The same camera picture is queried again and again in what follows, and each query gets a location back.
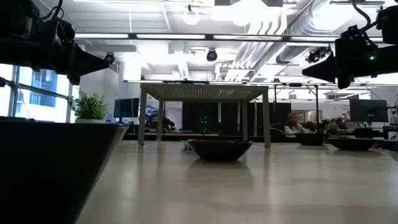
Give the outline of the black bar with light strips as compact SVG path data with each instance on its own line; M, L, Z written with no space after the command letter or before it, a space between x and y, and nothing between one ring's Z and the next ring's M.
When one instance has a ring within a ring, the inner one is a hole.
M247 35L247 34L173 34L173 33L77 33L76 39L103 40L204 40L237 42L331 43L335 35Z

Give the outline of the small green desk plant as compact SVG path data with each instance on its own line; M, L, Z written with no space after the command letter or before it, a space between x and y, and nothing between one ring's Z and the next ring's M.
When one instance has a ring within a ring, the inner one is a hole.
M328 135L335 135L339 130L338 123L336 121L330 121L326 126L325 126L325 132Z

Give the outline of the black metal stand frame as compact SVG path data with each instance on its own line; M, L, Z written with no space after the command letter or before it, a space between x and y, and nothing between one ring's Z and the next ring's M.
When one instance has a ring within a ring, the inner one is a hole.
M315 105L316 105L316 130L317 132L320 131L320 122L319 122L319 98L318 98L318 85L313 84L313 83L273 83L272 86L274 87L274 102L273 102L273 109L274 109L274 121L276 121L276 106L277 106L277 87L281 86L282 89L285 87L289 88L301 88L301 87L306 87L311 93L315 95ZM315 88L315 91L310 89L310 87L313 86Z

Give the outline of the black computer monitor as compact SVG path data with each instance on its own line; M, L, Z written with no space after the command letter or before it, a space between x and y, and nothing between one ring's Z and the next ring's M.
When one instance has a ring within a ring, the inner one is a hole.
M113 117L117 122L122 123L123 118L137 118L139 116L139 99L126 98L114 102Z
M388 122L386 100L350 99L350 118L352 122Z

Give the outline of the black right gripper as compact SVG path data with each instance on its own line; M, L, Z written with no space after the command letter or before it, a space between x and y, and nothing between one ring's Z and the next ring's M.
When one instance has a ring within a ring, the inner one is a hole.
M335 40L335 56L332 52L327 58L302 70L306 77L336 83L338 88L350 86L354 78L361 76L363 64L370 61L378 46L363 36L340 37Z

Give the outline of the pale green perforated metal shelf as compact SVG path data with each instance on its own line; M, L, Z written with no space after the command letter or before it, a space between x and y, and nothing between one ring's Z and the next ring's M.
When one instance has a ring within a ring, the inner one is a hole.
M160 109L166 101L189 101L189 102L217 102L217 103L239 103L243 107L243 139L248 140L248 103L257 97L262 97L263 111L263 142L264 147L271 146L268 86L256 86L248 84L232 84L221 82L208 83L170 83L162 81L140 82L140 115L138 143L144 144L144 121L146 116L147 95L153 96L159 101Z

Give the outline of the small green potted plant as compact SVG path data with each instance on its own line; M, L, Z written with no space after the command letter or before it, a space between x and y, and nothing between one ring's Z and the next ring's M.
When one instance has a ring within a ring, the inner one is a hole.
M108 114L108 104L103 95L92 95L80 90L79 98L73 100L72 110L76 123L105 123Z

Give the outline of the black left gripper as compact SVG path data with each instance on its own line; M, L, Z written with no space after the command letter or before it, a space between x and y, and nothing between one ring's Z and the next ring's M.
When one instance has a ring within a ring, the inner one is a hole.
M38 67L66 75L72 85L79 85L81 76L108 68L109 62L72 43L57 55L42 55Z

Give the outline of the wavy square black plate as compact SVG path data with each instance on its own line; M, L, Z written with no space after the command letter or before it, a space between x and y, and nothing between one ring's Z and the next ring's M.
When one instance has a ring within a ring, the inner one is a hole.
M377 145L375 140L363 138L329 138L327 142L341 151L368 151Z
M126 130L0 116L0 224L75 224Z
M303 146L322 146L325 140L323 133L295 133L295 137Z

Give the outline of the round wavy black plate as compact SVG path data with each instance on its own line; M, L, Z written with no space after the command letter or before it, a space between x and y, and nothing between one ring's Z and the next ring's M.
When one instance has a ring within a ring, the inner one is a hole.
M185 142L201 160L211 162L234 162L252 145L252 141L243 140L189 139Z

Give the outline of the person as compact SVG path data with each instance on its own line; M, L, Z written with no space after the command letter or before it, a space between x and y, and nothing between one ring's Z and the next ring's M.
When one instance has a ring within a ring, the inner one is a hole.
M293 135L296 133L311 133L311 130L304 128L298 121L295 113L289 114L289 120L284 126L284 133L286 135Z

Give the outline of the large office window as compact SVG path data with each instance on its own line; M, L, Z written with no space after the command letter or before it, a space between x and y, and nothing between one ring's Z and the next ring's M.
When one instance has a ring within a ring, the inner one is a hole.
M52 70L33 71L29 67L0 64L0 78L19 84L18 89L0 87L0 116L68 121L66 97L71 95L72 86L65 76Z

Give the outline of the round white pendant lamp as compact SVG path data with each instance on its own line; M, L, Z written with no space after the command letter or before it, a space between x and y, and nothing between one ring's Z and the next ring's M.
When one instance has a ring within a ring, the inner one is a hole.
M188 4L186 11L183 13L183 20L186 24L193 26L200 20L200 13L195 11L191 4Z

